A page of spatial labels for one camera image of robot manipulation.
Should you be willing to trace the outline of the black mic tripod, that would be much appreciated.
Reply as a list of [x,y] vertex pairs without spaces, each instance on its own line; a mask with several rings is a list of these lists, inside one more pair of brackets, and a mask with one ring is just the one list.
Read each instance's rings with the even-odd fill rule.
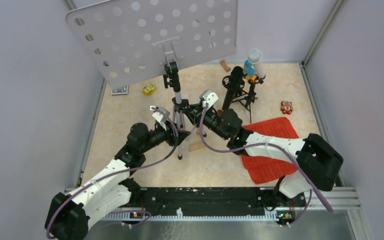
[[248,80],[249,89],[248,91],[241,90],[239,93],[235,94],[235,98],[232,103],[240,103],[245,110],[249,113],[249,122],[252,123],[252,104],[255,100],[258,99],[257,93],[255,92],[256,85],[262,84],[264,81],[261,79],[258,80]]

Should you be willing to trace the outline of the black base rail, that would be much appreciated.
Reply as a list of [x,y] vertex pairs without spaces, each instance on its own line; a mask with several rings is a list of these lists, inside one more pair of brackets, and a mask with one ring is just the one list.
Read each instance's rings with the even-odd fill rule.
[[134,193],[121,211],[144,210],[158,217],[268,217],[307,204],[300,193],[290,199],[272,187],[148,187]]

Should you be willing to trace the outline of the blue yellow toy block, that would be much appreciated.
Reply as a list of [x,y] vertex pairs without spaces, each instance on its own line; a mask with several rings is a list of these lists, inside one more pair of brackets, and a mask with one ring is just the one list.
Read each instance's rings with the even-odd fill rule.
[[253,65],[249,62],[249,60],[246,60],[243,65],[243,77],[249,82],[249,83],[257,83],[259,80],[258,75],[256,74],[256,70],[253,68]]

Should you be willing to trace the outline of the wooden block at back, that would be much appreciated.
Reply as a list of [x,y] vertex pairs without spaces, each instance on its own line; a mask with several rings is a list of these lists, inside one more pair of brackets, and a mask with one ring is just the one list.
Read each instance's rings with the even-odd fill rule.
[[221,65],[221,67],[226,73],[229,73],[231,71],[231,68],[229,67],[229,65],[226,63],[224,59],[220,60],[219,64]]

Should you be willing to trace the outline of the white tube on tripod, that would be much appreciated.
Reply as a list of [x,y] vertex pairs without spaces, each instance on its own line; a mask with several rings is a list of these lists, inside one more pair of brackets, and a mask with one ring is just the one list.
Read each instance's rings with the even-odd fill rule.
[[257,48],[252,48],[248,52],[247,60],[252,64],[252,67],[255,70],[256,75],[260,79],[266,77],[266,72],[262,63],[263,55],[262,52]]

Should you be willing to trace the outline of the black microphone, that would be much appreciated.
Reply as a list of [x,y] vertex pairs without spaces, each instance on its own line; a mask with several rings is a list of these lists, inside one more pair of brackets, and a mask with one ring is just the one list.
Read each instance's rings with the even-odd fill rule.
[[222,85],[227,89],[221,108],[223,111],[225,111],[230,108],[235,95],[238,91],[241,91],[245,85],[243,80],[243,68],[240,66],[235,66],[230,75],[225,76],[222,79]]

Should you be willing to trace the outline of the yellow owl toy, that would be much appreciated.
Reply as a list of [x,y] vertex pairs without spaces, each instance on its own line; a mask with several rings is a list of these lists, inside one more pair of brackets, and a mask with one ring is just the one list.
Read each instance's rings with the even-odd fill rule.
[[149,83],[145,87],[142,88],[142,93],[145,96],[150,96],[152,95],[155,91],[157,90],[157,87],[153,85],[152,83]]

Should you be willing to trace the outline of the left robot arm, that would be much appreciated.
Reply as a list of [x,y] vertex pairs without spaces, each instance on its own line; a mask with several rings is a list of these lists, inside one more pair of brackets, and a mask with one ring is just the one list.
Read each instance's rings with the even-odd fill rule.
[[172,147],[170,157],[190,131],[178,130],[169,121],[156,123],[153,130],[135,123],[126,144],[98,174],[69,193],[59,192],[50,204],[45,221],[49,240],[83,240],[89,230],[116,208],[134,207],[140,202],[140,189],[130,178],[145,169],[145,153],[162,143]]

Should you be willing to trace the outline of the light wooden block front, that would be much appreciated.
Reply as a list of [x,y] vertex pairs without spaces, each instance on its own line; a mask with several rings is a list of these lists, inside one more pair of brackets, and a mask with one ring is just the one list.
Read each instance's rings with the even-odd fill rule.
[[206,146],[202,142],[194,142],[188,146],[188,150],[189,150],[189,152],[194,152],[194,151],[200,150],[200,149],[205,148],[205,147]]

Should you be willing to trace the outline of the playing card box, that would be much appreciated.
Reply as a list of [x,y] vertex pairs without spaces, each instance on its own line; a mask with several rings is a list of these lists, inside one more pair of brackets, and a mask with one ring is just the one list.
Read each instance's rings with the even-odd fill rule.
[[112,96],[122,96],[122,95],[128,95],[129,94],[129,86],[123,86],[123,87],[118,87],[114,88],[111,90],[111,95]]

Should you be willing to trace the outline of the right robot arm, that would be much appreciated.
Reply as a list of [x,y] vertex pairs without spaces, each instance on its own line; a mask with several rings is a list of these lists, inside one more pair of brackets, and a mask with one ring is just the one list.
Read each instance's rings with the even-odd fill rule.
[[263,135],[244,128],[234,110],[218,115],[207,103],[188,105],[182,113],[197,128],[206,127],[227,141],[226,149],[216,149],[204,142],[213,152],[267,157],[293,164],[296,171],[282,177],[273,192],[277,205],[287,206],[298,194],[310,190],[316,194],[333,190],[344,159],[320,135],[310,133],[305,138]]

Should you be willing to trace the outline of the red owl toy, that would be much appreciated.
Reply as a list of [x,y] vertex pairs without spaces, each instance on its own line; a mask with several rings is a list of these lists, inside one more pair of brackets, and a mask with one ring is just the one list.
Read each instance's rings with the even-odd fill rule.
[[291,115],[293,112],[293,103],[291,101],[282,100],[280,103],[280,111],[284,115]]

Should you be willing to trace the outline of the white music stand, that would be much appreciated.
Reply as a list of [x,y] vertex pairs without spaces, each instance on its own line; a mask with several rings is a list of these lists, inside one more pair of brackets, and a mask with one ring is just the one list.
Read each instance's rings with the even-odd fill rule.
[[236,0],[107,0],[69,11],[68,28],[112,88],[237,51]]

